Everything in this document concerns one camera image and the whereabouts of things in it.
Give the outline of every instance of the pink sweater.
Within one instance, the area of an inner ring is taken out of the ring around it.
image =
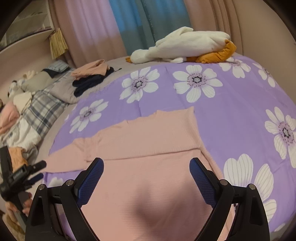
[[[104,173],[83,214],[100,240],[193,241],[212,208],[190,171],[198,157],[222,173],[199,136],[193,107],[123,121],[91,138],[76,139],[47,159],[47,172],[86,169],[95,157]],[[219,240],[225,240],[231,210]]]

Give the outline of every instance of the metal screw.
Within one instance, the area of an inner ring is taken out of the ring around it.
[[[249,185],[249,188],[251,188],[252,190],[255,190],[256,189],[256,186],[254,184],[250,184]]]
[[[66,185],[67,185],[67,186],[71,186],[73,183],[74,183],[73,180],[68,180],[68,181],[66,181]]]
[[[39,190],[42,190],[42,189],[44,189],[44,188],[45,188],[45,185],[44,185],[44,184],[41,184],[41,185],[39,185],[39,187],[38,187]]]
[[[227,182],[225,179],[220,180],[220,183],[221,183],[223,186],[226,186],[226,185],[228,184],[228,182]]]

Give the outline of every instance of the gray pillow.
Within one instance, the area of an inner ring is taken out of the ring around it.
[[[69,104],[75,104],[79,101],[79,98],[74,96],[76,87],[72,86],[72,83],[75,80],[75,78],[71,76],[72,71],[68,71],[57,82],[55,82],[53,87],[49,90],[49,93],[52,96]]]
[[[69,64],[67,64],[64,61],[59,59],[59,60],[53,62],[51,65],[47,66],[45,69],[50,69],[50,70],[62,73],[67,68],[69,68]]]
[[[47,86],[52,84],[55,80],[52,79],[48,73],[45,71],[41,71],[40,73],[36,74],[33,78],[25,81],[22,84],[22,90],[24,92],[35,92],[39,90],[44,90]]]

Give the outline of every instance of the pink curtain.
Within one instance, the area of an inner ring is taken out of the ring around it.
[[[49,5],[76,67],[127,55],[109,0],[50,0]]]

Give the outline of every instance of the finger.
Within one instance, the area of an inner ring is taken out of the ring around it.
[[[30,208],[29,208],[29,207],[24,208],[22,212],[23,212],[26,216],[29,216]]]
[[[32,199],[28,199],[27,201],[24,202],[24,206],[25,207],[31,207],[33,200]]]
[[[13,221],[14,223],[17,223],[17,218],[15,217],[15,214],[12,210],[8,210],[7,214],[10,217],[11,221]]]
[[[17,207],[12,202],[6,202],[5,207],[6,207],[7,210],[11,210],[13,212],[18,211]]]

